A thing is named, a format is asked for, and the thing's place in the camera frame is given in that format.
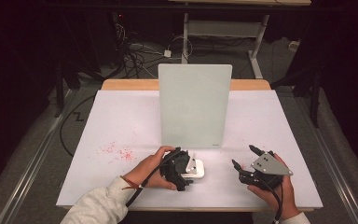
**gray sleeve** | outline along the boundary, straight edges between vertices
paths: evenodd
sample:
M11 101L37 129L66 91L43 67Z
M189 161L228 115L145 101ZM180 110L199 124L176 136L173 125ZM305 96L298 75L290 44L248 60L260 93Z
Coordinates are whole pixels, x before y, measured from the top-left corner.
M118 223L128 212L126 202L135 189L117 177L107 188L97 188L83 195L62 220L66 223Z
M282 224L310 224L304 213L300 213L295 217L288 218L281 222Z

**person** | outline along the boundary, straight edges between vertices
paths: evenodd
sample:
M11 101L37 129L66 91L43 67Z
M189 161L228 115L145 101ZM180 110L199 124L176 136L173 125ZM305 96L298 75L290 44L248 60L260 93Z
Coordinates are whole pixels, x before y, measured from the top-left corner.
M107 188L97 188L89 191L72 206L63 218L62 224L120 222L128 213L126 203L132 194L149 174L159 166L165 153L173 150L175 150L174 147L160 147L156 154L143 159L127 174L115 178ZM275 154L275 158L284 164L278 155ZM146 187L176 190L176 186L165 180L159 171L150 177ZM251 185L248 186L248 190L266 201L275 212L278 211L278 203L271 192ZM296 207L294 189L289 176L285 176L282 180L282 186L277 187L275 190L280 197L281 192L284 195L281 223L309 223L304 213L299 212Z

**gray carpet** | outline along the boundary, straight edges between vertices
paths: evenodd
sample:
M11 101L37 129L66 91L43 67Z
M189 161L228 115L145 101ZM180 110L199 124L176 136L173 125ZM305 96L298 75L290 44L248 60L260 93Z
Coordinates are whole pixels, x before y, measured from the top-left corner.
M285 71L294 56L294 53L287 49L288 43L288 40L283 39L273 44L262 44L258 61L263 76L268 82L284 77ZM153 46L152 43L150 43L150 46L162 50L158 49L158 46ZM252 41L245 40L237 47L216 50L207 56L197 56L196 52L201 55L202 52L207 51L207 49L204 51L199 49L195 51L193 56L190 56L190 61L192 63L231 63L234 66L234 78L253 78L249 60L247 60L244 51L251 46ZM152 75L157 75L156 66L147 69L148 72L142 71L141 77L152 78ZM64 110L66 113L61 119L64 119L83 100L93 96L100 87L101 83L82 79L82 85L78 91L69 91ZM324 208L307 213L310 222L358 223L358 160L331 113L323 90L321 91L318 114L319 129L313 128L310 124L307 114L309 101L307 97L295 98L290 87L281 87L277 89L277 93L324 204ZM32 161L37 150L41 148L50 127L57 121L54 118L56 112L54 102L53 92L51 94L51 105L30 127L7 168L0 176L0 215L21 176L27 170L27 165ZM68 120L62 126L62 139L70 152L76 150L91 107L92 99L89 99L75 110L79 114L69 114ZM334 164L325 158L326 149L333 155ZM16 199L19 200L20 206L18 210L14 210L15 216L10 219L12 223L59 223L66 214L66 210L55 206L55 203L72 158L62 146L59 129L47 144L46 155L42 159L41 166L35 169L35 179L29 190L24 194L25 197L23 200ZM349 199L350 202L346 203L348 199L343 199L343 195L348 195L348 193L352 197ZM207 220L212 219L208 214L202 215ZM273 216L274 214L268 211L253 214L255 224L270 223ZM241 215L236 214L235 217L238 217L236 220L241 219ZM195 217L187 220L186 223L196 222ZM155 222L143 220L142 223Z

